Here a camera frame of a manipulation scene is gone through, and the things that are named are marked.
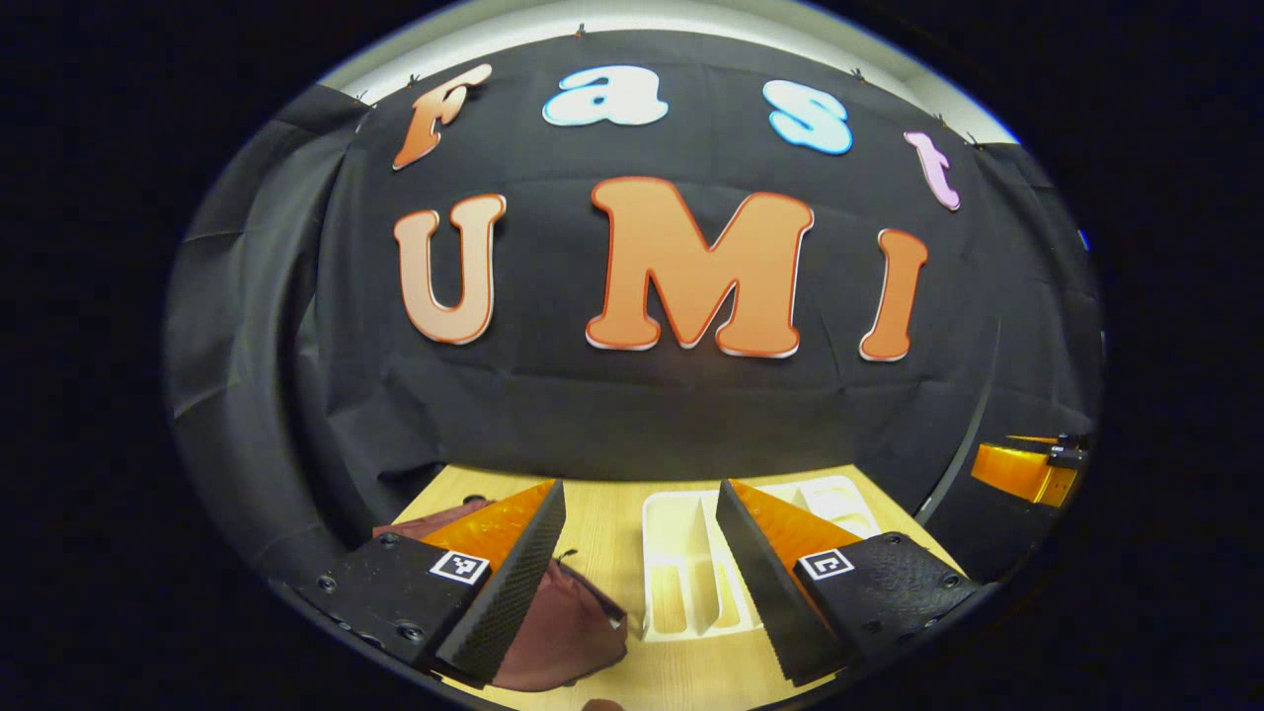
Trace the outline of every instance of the pink letter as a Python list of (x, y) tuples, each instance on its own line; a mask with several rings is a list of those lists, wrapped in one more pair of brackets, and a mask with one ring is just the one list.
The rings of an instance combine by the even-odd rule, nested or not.
[(940, 205), (956, 211), (961, 207), (961, 196), (948, 187), (948, 178), (944, 171), (949, 170), (948, 158), (935, 151), (935, 144), (930, 143), (930, 137), (924, 133), (905, 133), (904, 139), (918, 149), (918, 158), (921, 161), (921, 172), (927, 176), (927, 185), (930, 192), (935, 194), (935, 200)]

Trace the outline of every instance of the black fabric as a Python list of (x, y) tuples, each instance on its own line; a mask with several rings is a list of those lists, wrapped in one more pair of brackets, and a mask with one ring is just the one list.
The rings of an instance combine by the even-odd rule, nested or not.
[[(484, 61), (490, 78), (441, 128), (435, 152), (394, 172), (413, 100)], [(659, 73), (665, 118), (566, 128), (541, 118), (560, 78), (616, 63)], [(827, 156), (782, 140), (762, 97), (774, 78), (837, 96), (852, 149)], [(949, 159), (958, 211), (935, 201), (906, 130)], [(796, 354), (726, 356), (715, 323), (691, 350), (670, 329), (646, 352), (585, 342), (603, 306), (609, 235), (590, 191), (628, 175), (674, 182), (709, 242), (755, 191), (813, 207)], [(487, 192), (508, 204), (494, 228), (495, 311), (478, 340), (434, 343), (404, 314), (393, 225), (440, 213), (434, 288), (454, 304), (449, 211)], [(897, 363), (857, 352), (882, 288), (882, 228), (930, 252), (913, 348)], [(978, 151), (881, 89), (765, 47), (599, 33), (453, 67), (372, 110), (315, 87), (281, 111), (225, 171), (181, 248), (167, 385), (216, 520), (253, 564), (302, 578), (392, 519), (445, 463), (604, 479), (856, 463), (913, 511), (966, 431), (999, 318), (1005, 376), (994, 400), (1010, 405), (996, 417), (1015, 415), (990, 419), (980, 436), (1014, 429), (1014, 417), (1036, 434), (1090, 421), (1095, 299), (1073, 220), (1021, 148)], [(652, 290), (648, 312), (666, 324)], [(953, 545), (976, 541), (945, 545), (959, 555)]]
[(1044, 539), (1058, 510), (971, 477), (978, 444), (1091, 431), (1101, 407), (1103, 324), (1085, 244), (1039, 166), (1014, 145), (978, 153), (983, 178), (1002, 197), (990, 230), (1006, 266), (995, 273), (997, 372), (962, 474), (925, 528), (968, 576), (995, 581)]
[(164, 387), (191, 478), (252, 567), (289, 582), (346, 553), (300, 467), (286, 383), (325, 201), (363, 109), (313, 87), (263, 127), (195, 216), (168, 292)]
[[(394, 172), (412, 101), (479, 62), (493, 66), (442, 140)], [(633, 63), (659, 73), (669, 114), (652, 124), (555, 127), (540, 108), (581, 68)], [(790, 78), (829, 91), (856, 135), (844, 156), (782, 140), (763, 83)], [(956, 214), (925, 185), (904, 130), (932, 135), (964, 196)], [(920, 504), (959, 442), (987, 344), (990, 195), (973, 151), (933, 118), (854, 77), (739, 42), (681, 33), (602, 33), (541, 42), (453, 67), (383, 99), (351, 143), (321, 244), (316, 329), (325, 414), (355, 481), (431, 462), (562, 477), (689, 479), (804, 471), (862, 461), (894, 442), (902, 466), (878, 483)], [(600, 314), (609, 224), (597, 182), (626, 175), (672, 181), (708, 240), (755, 191), (811, 205), (795, 326), (784, 361), (733, 358), (712, 330), (693, 350), (669, 331), (647, 352), (604, 352), (584, 339)], [(483, 192), (507, 197), (495, 224), (495, 311), (471, 344), (427, 340), (408, 321), (392, 229), (434, 209), (435, 295), (460, 299), (447, 211)], [(857, 347), (882, 288), (882, 228), (930, 248), (900, 363)], [(650, 314), (666, 323), (651, 291)]]

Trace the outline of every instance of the maroon cloth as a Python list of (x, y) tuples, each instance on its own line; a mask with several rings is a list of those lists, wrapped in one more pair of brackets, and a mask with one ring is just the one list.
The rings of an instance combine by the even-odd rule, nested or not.
[[(377, 526), (373, 535), (393, 531), (421, 540), (489, 504), (475, 500), (412, 521)], [(627, 638), (627, 612), (583, 576), (550, 560), (492, 686), (513, 691), (557, 688), (623, 659)]]

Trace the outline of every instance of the white plastic tray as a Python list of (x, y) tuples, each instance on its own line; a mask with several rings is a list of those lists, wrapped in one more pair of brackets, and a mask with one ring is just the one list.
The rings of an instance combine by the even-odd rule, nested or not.
[[(756, 488), (861, 538), (878, 533), (860, 491), (844, 476)], [(715, 522), (718, 497), (717, 491), (691, 491), (645, 500), (645, 641), (702, 639), (762, 626)]]

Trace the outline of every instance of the white wall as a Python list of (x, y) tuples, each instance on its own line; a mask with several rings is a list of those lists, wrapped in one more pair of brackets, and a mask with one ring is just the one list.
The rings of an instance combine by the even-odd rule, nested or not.
[(942, 114), (957, 133), (969, 134), (978, 143), (1018, 143), (1010, 132), (973, 99), (932, 72), (904, 80), (932, 114)]
[(423, 18), (327, 75), (372, 104), (428, 76), (508, 47), (574, 34), (661, 29), (755, 42), (851, 72), (930, 113), (963, 138), (1016, 143), (968, 96), (863, 29), (790, 0), (473, 0)]

